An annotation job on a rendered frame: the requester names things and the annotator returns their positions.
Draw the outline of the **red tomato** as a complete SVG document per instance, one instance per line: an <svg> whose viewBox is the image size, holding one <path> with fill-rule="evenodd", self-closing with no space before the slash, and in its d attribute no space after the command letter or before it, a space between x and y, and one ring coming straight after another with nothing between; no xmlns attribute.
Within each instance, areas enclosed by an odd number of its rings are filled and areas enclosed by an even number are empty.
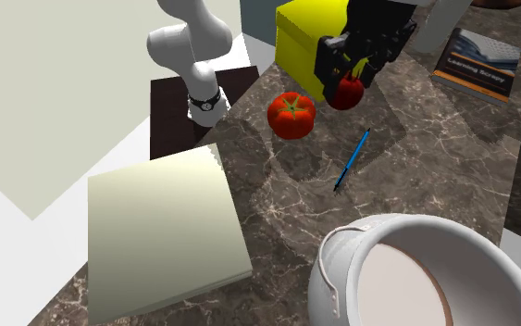
<svg viewBox="0 0 521 326"><path fill-rule="evenodd" d="M295 92L277 96L267 109L267 122L273 132L286 140L301 139L314 128L316 108L307 97Z"/></svg>

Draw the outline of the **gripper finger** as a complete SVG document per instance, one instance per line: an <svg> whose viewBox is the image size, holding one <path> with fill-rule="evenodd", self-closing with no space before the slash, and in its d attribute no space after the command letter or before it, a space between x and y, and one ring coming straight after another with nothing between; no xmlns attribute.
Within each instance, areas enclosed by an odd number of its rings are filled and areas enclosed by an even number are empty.
<svg viewBox="0 0 521 326"><path fill-rule="evenodd" d="M322 94L329 104L334 100L341 79L349 69L350 60L343 56L347 38L348 34L322 36L317 43L314 74L323 84Z"/></svg>
<svg viewBox="0 0 521 326"><path fill-rule="evenodd" d="M361 58L354 67L355 77L363 84L365 88L369 88L372 84L377 70L371 63L372 56Z"/></svg>

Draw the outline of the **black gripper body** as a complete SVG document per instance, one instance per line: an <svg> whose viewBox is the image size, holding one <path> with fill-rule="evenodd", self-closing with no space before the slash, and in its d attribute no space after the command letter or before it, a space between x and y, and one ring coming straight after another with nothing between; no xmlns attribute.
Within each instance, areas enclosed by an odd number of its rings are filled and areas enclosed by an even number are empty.
<svg viewBox="0 0 521 326"><path fill-rule="evenodd" d="M391 0L349 0L343 33L351 59L367 57L374 69L382 69L402 51L416 27L416 5Z"/></svg>

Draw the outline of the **dark book with orange stripe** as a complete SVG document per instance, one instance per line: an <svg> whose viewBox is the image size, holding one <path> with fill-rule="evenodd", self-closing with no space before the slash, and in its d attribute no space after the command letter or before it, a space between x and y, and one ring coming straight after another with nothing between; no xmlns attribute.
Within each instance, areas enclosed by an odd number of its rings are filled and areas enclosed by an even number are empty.
<svg viewBox="0 0 521 326"><path fill-rule="evenodd" d="M431 79L502 107L509 101L521 49L455 28Z"/></svg>

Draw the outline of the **dark robot stand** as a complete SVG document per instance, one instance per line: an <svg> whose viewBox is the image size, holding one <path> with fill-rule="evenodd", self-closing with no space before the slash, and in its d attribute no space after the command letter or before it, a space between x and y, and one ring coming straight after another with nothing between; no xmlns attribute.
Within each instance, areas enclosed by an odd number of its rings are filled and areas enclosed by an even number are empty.
<svg viewBox="0 0 521 326"><path fill-rule="evenodd" d="M259 78L257 66L216 72L229 103L239 98ZM151 81L150 158L157 159L194 148L210 131L187 116L188 92L181 77Z"/></svg>

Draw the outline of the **brown rounded object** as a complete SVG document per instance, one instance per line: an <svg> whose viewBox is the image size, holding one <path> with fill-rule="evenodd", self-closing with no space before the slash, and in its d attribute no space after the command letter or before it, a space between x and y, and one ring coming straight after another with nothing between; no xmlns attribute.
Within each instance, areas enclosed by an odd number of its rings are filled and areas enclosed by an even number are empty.
<svg viewBox="0 0 521 326"><path fill-rule="evenodd" d="M521 6L521 0L472 0L471 6L495 10L509 10Z"/></svg>

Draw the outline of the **yellow box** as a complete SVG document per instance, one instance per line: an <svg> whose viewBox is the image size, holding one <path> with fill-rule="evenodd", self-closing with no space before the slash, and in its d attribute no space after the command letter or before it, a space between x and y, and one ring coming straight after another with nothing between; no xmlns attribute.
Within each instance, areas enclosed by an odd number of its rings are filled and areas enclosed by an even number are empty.
<svg viewBox="0 0 521 326"><path fill-rule="evenodd" d="M291 0L276 11L275 62L315 100L324 85L315 76L317 43L322 36L341 34L348 0Z"/></svg>

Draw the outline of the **dark red round fruit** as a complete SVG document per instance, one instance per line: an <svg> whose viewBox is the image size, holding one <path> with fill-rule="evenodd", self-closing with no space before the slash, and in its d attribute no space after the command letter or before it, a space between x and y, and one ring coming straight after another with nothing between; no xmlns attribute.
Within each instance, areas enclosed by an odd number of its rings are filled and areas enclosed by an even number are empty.
<svg viewBox="0 0 521 326"><path fill-rule="evenodd" d="M364 85L351 74L346 74L340 81L335 95L328 104L337 110L348 110L355 107L363 98Z"/></svg>

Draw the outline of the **cream flat box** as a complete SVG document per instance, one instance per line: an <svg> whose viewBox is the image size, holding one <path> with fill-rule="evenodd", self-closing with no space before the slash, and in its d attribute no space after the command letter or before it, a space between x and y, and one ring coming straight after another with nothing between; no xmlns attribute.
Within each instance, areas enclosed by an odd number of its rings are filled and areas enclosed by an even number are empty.
<svg viewBox="0 0 521 326"><path fill-rule="evenodd" d="M151 312L252 270L215 144L89 178L90 324Z"/></svg>

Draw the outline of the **blue pen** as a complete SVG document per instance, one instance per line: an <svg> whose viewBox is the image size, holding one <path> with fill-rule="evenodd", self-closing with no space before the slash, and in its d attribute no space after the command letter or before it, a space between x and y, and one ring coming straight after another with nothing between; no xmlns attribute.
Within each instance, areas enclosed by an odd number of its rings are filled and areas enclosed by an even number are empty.
<svg viewBox="0 0 521 326"><path fill-rule="evenodd" d="M363 144L365 143L365 141L366 141L366 139L367 139L369 134L370 134L370 128L368 128L364 132L363 136L359 140L359 143L358 143L357 147L352 152L350 159L344 165L343 170L342 170L340 176L338 177L337 181L334 184L333 192L336 192L340 188L343 179L345 178L346 174L348 173L349 169L351 168L352 164L354 163L358 153L360 152L360 150L361 150Z"/></svg>

